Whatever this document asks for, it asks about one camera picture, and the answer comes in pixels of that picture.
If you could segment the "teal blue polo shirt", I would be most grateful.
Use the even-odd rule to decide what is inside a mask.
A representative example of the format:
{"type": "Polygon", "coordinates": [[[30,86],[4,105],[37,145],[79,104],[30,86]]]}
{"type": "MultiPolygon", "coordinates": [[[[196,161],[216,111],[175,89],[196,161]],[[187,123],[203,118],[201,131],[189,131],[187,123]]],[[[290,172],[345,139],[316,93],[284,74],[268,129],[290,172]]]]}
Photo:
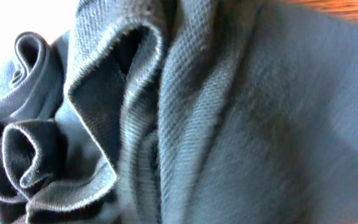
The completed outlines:
{"type": "Polygon", "coordinates": [[[1,223],[358,223],[358,24],[79,1],[0,71],[1,223]]]}

